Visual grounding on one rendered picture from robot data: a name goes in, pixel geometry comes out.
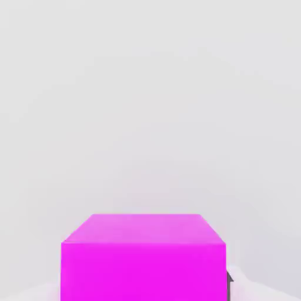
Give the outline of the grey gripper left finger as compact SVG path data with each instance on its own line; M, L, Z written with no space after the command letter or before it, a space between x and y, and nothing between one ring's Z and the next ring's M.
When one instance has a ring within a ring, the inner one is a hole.
M10 296L9 301L61 301L59 282L49 282Z

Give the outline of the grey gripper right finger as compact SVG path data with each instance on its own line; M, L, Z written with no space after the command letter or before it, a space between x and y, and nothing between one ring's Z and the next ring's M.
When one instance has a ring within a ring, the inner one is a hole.
M249 280L237 266L227 268L230 283L230 301L297 301L297 298L263 284Z

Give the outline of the small magenta cube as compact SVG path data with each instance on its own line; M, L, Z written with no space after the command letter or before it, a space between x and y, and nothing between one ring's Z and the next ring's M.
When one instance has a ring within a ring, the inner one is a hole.
M94 214L61 244L60 301L227 301L226 244L197 214Z

